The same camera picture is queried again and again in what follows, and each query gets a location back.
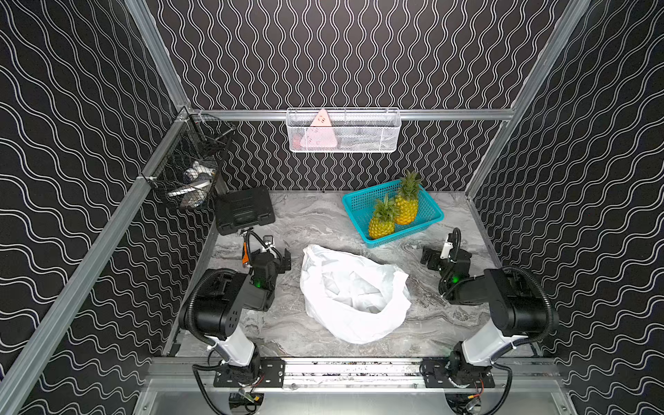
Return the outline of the pineapple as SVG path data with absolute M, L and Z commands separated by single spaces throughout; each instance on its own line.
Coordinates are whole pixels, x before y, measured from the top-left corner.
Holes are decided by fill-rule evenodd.
M 415 171 L 408 171 L 400 180 L 400 187 L 395 197 L 397 225 L 406 226 L 414 222 L 418 215 L 418 194 L 421 178 Z
M 384 195 L 375 203 L 373 215 L 368 225 L 368 235 L 371 240 L 378 240 L 395 232 L 395 218 L 399 215 L 396 200 Z

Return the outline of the white plastic bag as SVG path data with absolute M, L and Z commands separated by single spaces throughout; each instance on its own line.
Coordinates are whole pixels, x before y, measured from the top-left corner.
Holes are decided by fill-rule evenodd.
M 367 344 L 393 333 L 406 320 L 412 306 L 408 278 L 399 266 L 309 245 L 300 289 L 309 317 L 337 339 Z

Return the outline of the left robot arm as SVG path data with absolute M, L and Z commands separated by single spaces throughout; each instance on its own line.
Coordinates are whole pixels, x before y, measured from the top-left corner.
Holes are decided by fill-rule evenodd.
M 250 271 L 208 269 L 181 307 L 178 324 L 223 359 L 217 370 L 242 385 L 260 377 L 258 347 L 240 328 L 244 310 L 268 311 L 275 298 L 278 276 L 292 269 L 292 255 L 255 251 Z

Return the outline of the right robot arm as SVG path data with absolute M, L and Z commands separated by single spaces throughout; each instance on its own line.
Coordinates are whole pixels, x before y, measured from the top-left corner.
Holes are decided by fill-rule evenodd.
M 470 275 L 471 254 L 423 249 L 420 263 L 440 274 L 439 294 L 450 304 L 489 306 L 489 321 L 458 342 L 447 357 L 427 358 L 420 372 L 428 388 L 494 387 L 492 369 L 508 351 L 539 342 L 557 328 L 557 311 L 536 276 L 515 267 Z

